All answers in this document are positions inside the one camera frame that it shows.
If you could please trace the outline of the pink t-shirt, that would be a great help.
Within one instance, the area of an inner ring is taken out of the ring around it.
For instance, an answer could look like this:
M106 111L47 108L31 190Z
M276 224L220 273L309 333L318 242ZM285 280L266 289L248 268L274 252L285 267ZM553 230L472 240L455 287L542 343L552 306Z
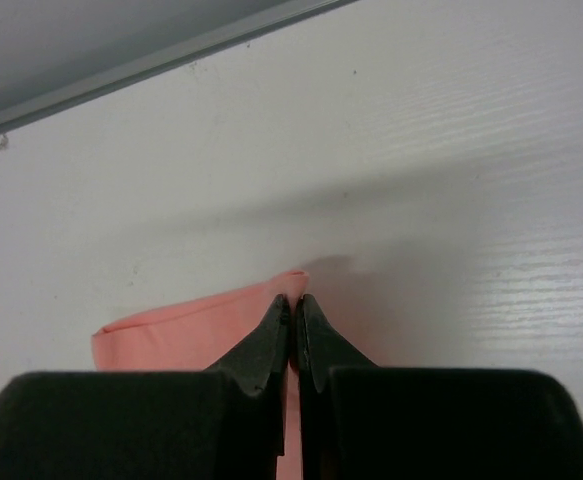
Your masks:
M276 296L294 308L309 275L284 272L232 291L136 313L91 338L99 371L201 370L252 332Z

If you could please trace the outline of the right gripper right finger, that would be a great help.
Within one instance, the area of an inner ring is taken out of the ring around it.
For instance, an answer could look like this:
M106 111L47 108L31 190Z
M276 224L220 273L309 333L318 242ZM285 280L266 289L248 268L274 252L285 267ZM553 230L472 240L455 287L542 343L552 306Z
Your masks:
M537 371L373 363L296 309L306 479L583 479L583 421Z

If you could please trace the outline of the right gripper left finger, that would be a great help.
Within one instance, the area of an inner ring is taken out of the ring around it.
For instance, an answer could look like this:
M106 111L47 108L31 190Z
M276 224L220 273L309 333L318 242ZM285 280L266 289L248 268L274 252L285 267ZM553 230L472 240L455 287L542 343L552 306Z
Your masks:
M210 367L33 372L0 392L0 479L272 479L291 308L276 297Z

